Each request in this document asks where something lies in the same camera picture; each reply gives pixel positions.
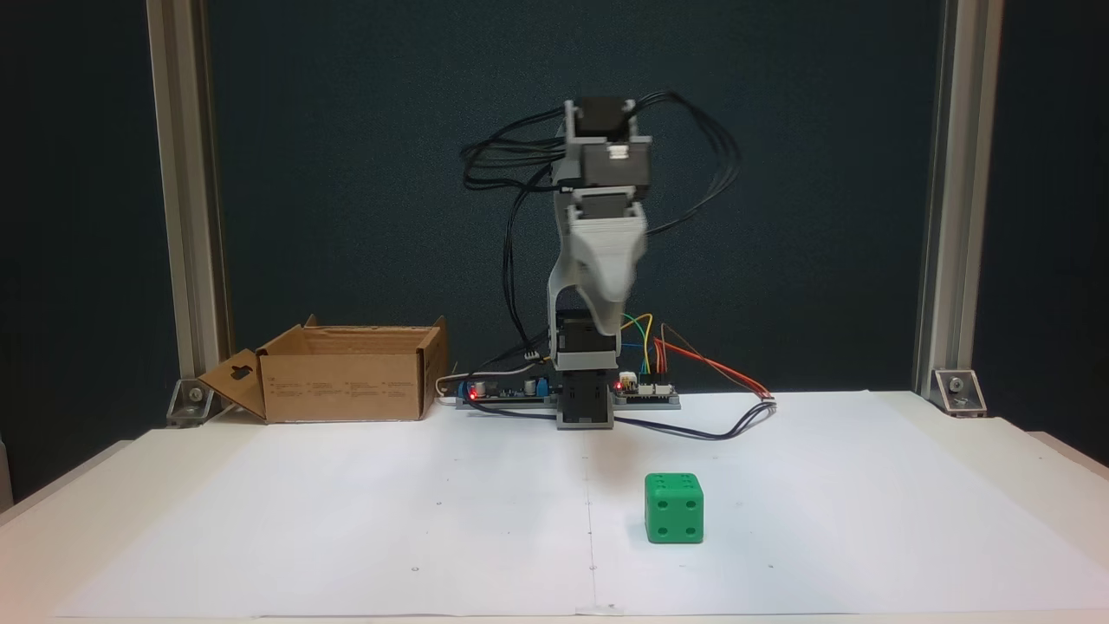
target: white paper sheet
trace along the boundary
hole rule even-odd
[[[868,393],[798,393],[724,444],[623,428],[589,478],[597,595],[628,615],[1109,607],[1109,574]],[[690,397],[691,427],[740,410]],[[692,472],[705,540],[657,545],[643,475]]]
[[[751,405],[683,400],[638,416],[723,430]],[[269,427],[59,615],[1109,608],[1109,573],[884,403],[781,406],[724,443],[447,409]],[[701,480],[703,544],[647,542],[643,477],[671,471]]]

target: aluminum frame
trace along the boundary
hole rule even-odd
[[[207,11],[203,0],[146,0],[157,146],[182,379],[234,345],[218,203]]]
[[[944,6],[914,390],[934,370],[970,369],[1004,0]]]

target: white table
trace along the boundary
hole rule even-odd
[[[1068,460],[1051,447],[1004,420],[953,420],[908,392],[877,393],[877,397],[925,432],[956,461],[1003,492],[1090,560],[1109,569],[1109,482],[1102,477]],[[195,430],[152,431],[41,502],[23,510],[17,518],[9,519],[0,526],[0,620],[50,621],[61,601],[105,567],[136,534],[162,519],[175,502],[202,489],[237,450],[262,430],[263,426],[252,418],[232,415]],[[446,618],[373,618],[374,622],[381,620],[416,624]],[[471,620],[492,621],[479,617]],[[1109,611],[699,616],[696,620],[906,624],[983,621],[1092,623],[1109,622]],[[72,622],[64,618],[58,621]],[[121,622],[136,624],[141,621]]]

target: robotic arm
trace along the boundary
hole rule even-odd
[[[611,386],[624,301],[647,249],[640,200],[650,186],[651,137],[639,135],[634,102],[582,98],[564,104],[566,156],[552,164],[561,250],[547,280],[550,355],[562,374],[560,429],[612,427]],[[559,308],[573,286],[587,308]]]

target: metal bracket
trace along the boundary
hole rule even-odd
[[[215,393],[196,380],[183,379],[173,387],[170,410],[165,413],[165,426],[187,429],[207,422],[212,413]]]
[[[978,376],[969,369],[933,371],[929,399],[944,413],[956,419],[980,419],[988,416]]]

